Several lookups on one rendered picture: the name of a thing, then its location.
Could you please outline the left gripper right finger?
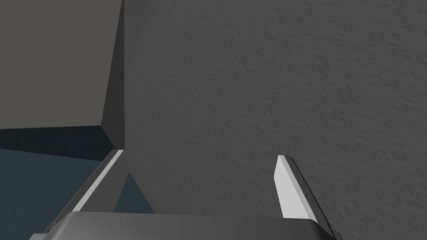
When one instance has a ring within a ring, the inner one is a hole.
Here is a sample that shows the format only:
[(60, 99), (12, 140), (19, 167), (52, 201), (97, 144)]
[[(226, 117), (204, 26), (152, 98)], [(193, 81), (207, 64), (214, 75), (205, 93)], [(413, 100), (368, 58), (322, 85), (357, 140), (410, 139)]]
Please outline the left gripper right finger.
[(329, 237), (335, 237), (320, 204), (291, 156), (278, 156), (274, 183), (283, 218), (313, 221)]

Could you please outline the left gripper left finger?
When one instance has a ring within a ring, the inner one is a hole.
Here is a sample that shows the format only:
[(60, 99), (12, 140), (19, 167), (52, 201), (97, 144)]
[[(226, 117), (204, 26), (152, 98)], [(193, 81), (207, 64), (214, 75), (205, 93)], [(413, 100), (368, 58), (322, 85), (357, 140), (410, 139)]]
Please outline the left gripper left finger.
[(72, 211), (108, 212), (116, 208), (129, 170), (121, 157), (123, 150), (112, 150), (87, 181), (61, 210), (52, 228)]

